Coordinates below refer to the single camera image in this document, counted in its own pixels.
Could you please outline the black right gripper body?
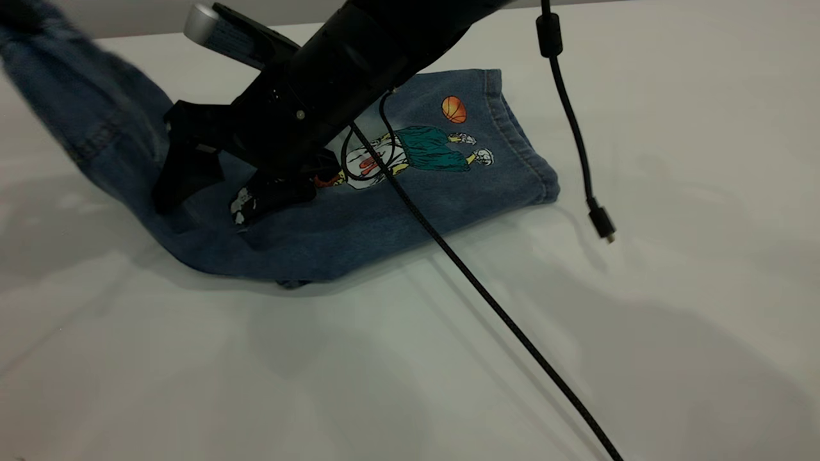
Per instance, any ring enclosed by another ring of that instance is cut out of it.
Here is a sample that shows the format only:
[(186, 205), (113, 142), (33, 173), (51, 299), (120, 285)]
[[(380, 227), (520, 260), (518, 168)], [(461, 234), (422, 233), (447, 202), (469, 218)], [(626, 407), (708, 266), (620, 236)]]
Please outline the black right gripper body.
[(272, 176), (320, 172), (320, 144), (304, 134), (306, 109), (279, 74), (261, 74), (229, 104), (178, 101), (168, 136), (199, 140)]

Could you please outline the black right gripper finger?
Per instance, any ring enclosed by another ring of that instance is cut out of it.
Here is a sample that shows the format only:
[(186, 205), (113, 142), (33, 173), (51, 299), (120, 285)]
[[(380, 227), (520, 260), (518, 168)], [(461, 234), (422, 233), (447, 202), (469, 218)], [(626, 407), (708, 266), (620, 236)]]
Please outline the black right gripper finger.
[(166, 160), (152, 189), (156, 212), (167, 214), (197, 192), (224, 181), (222, 148), (199, 140), (171, 137)]
[(313, 181), (280, 181), (252, 176), (231, 201), (231, 218), (238, 227), (248, 227), (284, 208), (310, 202), (317, 192)]

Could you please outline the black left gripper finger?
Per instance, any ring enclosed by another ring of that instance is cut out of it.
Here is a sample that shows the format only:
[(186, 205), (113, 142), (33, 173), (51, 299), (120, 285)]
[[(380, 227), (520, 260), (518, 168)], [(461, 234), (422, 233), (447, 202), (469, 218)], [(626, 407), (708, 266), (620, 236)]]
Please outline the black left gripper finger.
[(1, 24), (21, 33), (41, 33), (44, 13), (41, 1), (1, 1)]

